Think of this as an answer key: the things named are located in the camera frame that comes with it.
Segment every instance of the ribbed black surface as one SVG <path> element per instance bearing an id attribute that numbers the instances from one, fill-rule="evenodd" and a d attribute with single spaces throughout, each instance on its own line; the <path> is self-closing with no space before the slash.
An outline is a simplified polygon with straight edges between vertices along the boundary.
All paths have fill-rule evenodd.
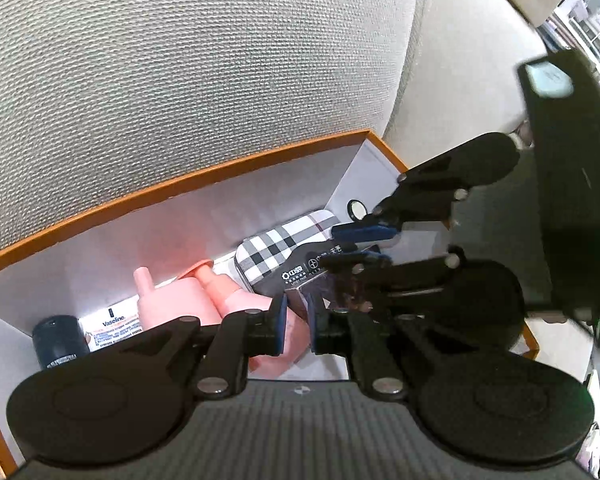
<path id="1" fill-rule="evenodd" d="M 574 463 L 505 472 L 462 462 L 432 444 L 408 410 L 353 383 L 250 381 L 234 399 L 202 404 L 168 446 L 92 471 L 31 462 L 17 480 L 586 479 Z"/>

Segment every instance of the black mechanical arm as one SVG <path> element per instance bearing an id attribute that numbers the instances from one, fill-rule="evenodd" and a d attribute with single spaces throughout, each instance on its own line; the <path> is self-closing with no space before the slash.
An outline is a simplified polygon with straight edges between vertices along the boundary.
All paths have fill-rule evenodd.
<path id="1" fill-rule="evenodd" d="M 219 326 L 175 319 L 25 380 L 8 403 L 27 458 L 14 478 L 588 478 L 573 462 L 593 418 L 586 389 L 507 348 L 533 311 L 600 325 L 600 90 L 573 52 L 520 80 L 547 297 L 530 300 L 518 272 L 462 245 L 395 266 L 324 256 L 337 300 L 305 298 L 312 350 L 346 357 L 349 381 L 247 380 L 249 356 L 282 350 L 285 295 Z M 520 157 L 509 137 L 480 136 L 401 175 L 333 236 L 362 247 L 395 241 L 404 222 L 453 219 Z"/>

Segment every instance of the pink pump bottle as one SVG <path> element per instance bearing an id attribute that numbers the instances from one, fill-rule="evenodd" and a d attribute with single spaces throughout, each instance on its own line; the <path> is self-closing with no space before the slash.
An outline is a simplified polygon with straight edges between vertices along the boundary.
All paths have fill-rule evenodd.
<path id="1" fill-rule="evenodd" d="M 222 319 L 205 289 L 196 278 L 174 280 L 155 288 L 146 267 L 134 271 L 138 289 L 138 317 L 142 330 L 149 330 L 180 316 L 196 316 L 205 325 L 219 324 Z"/>
<path id="2" fill-rule="evenodd" d="M 212 269 L 213 264 L 212 260 L 201 260 L 181 274 L 178 280 L 195 276 L 222 317 L 248 308 L 269 309 L 271 298 L 247 292 L 227 274 L 216 274 Z M 291 368 L 294 361 L 309 346 L 309 342 L 309 326 L 288 308 L 285 347 L 282 354 L 278 357 L 252 357 L 249 359 L 249 369 L 262 378 L 275 379 Z"/>

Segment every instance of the small round mirror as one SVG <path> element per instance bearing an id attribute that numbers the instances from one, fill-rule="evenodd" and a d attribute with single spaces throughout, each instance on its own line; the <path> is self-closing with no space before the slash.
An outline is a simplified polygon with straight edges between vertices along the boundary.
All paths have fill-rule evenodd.
<path id="1" fill-rule="evenodd" d="M 354 222 L 362 220 L 366 215 L 366 207 L 360 200 L 349 200 L 347 213 Z"/>

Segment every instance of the checkered pattern box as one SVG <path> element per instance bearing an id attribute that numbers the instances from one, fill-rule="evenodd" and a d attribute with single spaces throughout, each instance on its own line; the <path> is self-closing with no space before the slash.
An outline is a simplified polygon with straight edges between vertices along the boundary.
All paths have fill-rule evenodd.
<path id="1" fill-rule="evenodd" d="M 284 263 L 298 245 L 328 240 L 337 223 L 333 213 L 320 209 L 248 238 L 235 251 L 236 266 L 254 285 Z"/>

